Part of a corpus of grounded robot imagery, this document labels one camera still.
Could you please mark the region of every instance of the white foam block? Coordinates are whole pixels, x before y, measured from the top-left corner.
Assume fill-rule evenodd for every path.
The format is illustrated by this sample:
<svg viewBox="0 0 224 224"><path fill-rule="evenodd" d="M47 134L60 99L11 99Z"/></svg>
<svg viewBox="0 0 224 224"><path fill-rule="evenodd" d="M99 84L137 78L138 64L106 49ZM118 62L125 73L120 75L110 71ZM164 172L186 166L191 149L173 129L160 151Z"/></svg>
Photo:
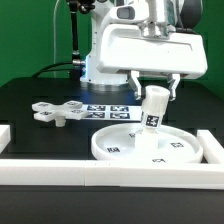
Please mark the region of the white foam block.
<svg viewBox="0 0 224 224"><path fill-rule="evenodd" d="M10 140L11 140L10 126L0 125L0 153L9 144Z"/></svg>
<svg viewBox="0 0 224 224"><path fill-rule="evenodd" d="M110 161L86 161L86 186L119 186L120 163Z"/></svg>
<svg viewBox="0 0 224 224"><path fill-rule="evenodd" d="M85 161L0 160L0 185L83 186Z"/></svg>
<svg viewBox="0 0 224 224"><path fill-rule="evenodd" d="M198 130L197 138L208 163L224 164L224 149L208 130Z"/></svg>

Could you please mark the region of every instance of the black table surface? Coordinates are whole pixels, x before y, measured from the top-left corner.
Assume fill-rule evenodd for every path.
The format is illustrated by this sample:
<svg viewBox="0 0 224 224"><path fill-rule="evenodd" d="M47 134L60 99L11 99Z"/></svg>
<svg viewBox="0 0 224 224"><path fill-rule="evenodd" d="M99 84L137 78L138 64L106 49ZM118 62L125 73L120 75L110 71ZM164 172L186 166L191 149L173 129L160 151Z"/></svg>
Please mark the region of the black table surface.
<svg viewBox="0 0 224 224"><path fill-rule="evenodd" d="M143 85L168 86L161 81ZM0 159L94 159L93 133L118 121L68 120L64 128L33 119L31 105L140 105L133 91L100 93L68 79L14 79L0 88L0 124L12 140ZM197 83L181 82L163 124L196 134L208 129L224 144L224 102ZM224 191L162 188L0 186L4 223L223 223Z"/></svg>

